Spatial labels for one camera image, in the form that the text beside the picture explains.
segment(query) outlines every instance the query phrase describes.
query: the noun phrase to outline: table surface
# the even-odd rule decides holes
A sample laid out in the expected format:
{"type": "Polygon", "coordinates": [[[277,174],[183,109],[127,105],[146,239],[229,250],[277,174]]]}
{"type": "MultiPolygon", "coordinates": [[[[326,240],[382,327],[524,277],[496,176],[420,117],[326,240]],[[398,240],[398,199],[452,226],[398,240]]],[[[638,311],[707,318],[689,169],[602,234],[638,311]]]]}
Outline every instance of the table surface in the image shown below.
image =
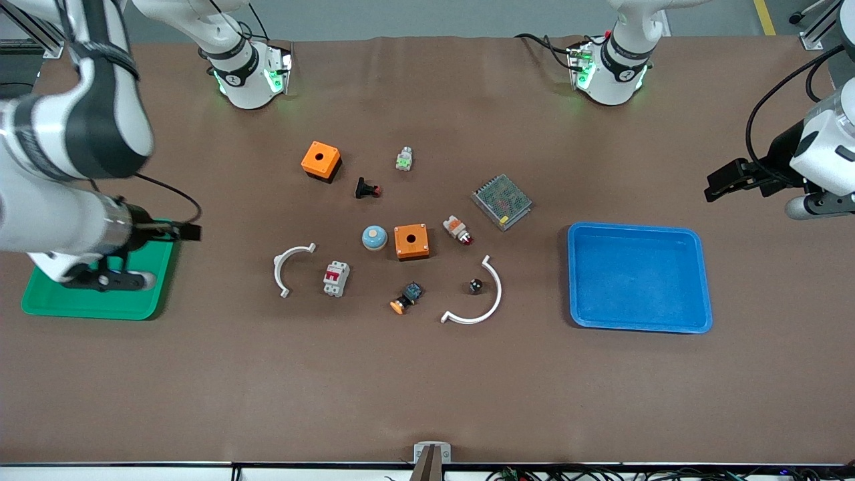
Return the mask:
{"type": "MultiPolygon", "coordinates": [[[[805,62],[796,38],[663,39],[645,87],[605,108],[572,92],[540,47],[513,39],[374,39],[296,46],[290,96],[231,107],[195,45],[135,45],[156,135],[144,172],[205,209],[150,322],[34,318],[32,265],[3,254],[0,460],[397,460],[441,439],[459,461],[846,462],[855,444],[851,218],[787,219],[789,193],[704,199],[745,155],[745,119],[805,62]],[[344,159],[307,177],[312,140],[344,159]],[[399,172],[404,145],[413,170],[399,172]],[[507,232],[470,193],[505,173],[534,209],[507,232]],[[353,198],[357,177],[383,186],[353,198]],[[475,242],[442,229],[449,215],[475,242]],[[704,242],[714,316],[702,336],[584,330],[569,317],[567,227],[681,226],[704,242]],[[426,223],[432,257],[368,252],[363,228],[426,223]],[[288,261],[279,297],[273,257],[288,261]],[[485,254],[504,285],[492,291],[485,254]],[[321,291],[333,261],[345,296],[321,291]],[[426,293],[406,316],[388,302],[426,293]]],[[[75,82],[45,65],[38,89],[75,82]]],[[[827,93],[828,86],[822,93],[827,93]]],[[[758,116],[769,141],[810,108],[800,81],[758,116]]],[[[103,182],[155,216],[189,205],[141,181],[103,182]]]]}

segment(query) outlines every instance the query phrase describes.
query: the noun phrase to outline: white robot link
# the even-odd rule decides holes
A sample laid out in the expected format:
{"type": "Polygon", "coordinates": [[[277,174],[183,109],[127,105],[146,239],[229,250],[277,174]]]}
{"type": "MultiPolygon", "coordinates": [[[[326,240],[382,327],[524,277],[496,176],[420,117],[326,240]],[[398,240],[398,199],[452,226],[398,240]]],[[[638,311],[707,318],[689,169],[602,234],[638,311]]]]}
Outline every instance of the white robot link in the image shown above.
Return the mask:
{"type": "Polygon", "coordinates": [[[772,140],[769,151],[758,158],[751,146],[754,116],[765,99],[808,68],[817,68],[829,57],[845,51],[855,60],[855,0],[840,6],[843,45],[815,57],[778,83],[749,117],[746,143],[749,159],[737,158],[707,176],[707,202],[727,193],[759,188],[763,197],[788,187],[802,188],[787,202],[785,212],[796,220],[837,217],[855,213],[855,79],[850,79],[817,103],[804,120],[772,140]]]}
{"type": "Polygon", "coordinates": [[[62,25],[80,81],[68,92],[0,103],[0,251],[28,252],[70,288],[149,288],[151,273],[110,270],[107,257],[151,240],[198,239],[198,226],[155,223],[140,207],[73,181],[134,175],[154,140],[114,0],[12,0],[62,25]],[[90,264],[97,262],[97,268],[90,264]]]}
{"type": "Polygon", "coordinates": [[[253,40],[227,12],[250,0],[133,0],[143,15],[199,45],[222,92],[240,109],[257,109],[287,89],[291,52],[253,40]]]}
{"type": "Polygon", "coordinates": [[[663,35],[656,13],[710,0],[607,0],[617,10],[611,33],[596,37],[570,55],[573,85],[603,105],[628,101],[647,72],[648,61],[663,35]]]}

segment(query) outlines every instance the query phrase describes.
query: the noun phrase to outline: blue round button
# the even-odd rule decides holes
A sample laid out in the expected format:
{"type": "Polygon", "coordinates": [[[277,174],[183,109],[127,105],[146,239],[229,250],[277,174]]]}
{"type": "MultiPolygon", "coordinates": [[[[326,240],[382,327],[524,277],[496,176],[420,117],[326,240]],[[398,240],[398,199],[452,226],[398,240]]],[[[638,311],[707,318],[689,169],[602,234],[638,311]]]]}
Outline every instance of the blue round button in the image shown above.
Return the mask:
{"type": "Polygon", "coordinates": [[[363,246],[370,251],[379,251],[386,245],[386,230],[379,225],[370,225],[363,231],[363,246]]]}

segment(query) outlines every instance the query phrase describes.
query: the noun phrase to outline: orange box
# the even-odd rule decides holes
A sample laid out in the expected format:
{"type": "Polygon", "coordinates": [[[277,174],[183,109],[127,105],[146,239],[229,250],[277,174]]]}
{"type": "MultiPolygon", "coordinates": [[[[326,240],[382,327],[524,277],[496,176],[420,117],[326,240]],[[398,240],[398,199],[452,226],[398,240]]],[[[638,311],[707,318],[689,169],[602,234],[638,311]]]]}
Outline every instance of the orange box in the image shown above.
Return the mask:
{"type": "Polygon", "coordinates": [[[395,228],[395,252],[398,260],[413,260],[430,257],[428,229],[423,223],[402,225],[395,228]]]}
{"type": "Polygon", "coordinates": [[[309,177],[332,184],[336,172],[341,167],[341,154],[339,149],[315,141],[312,142],[300,165],[309,177]]]}

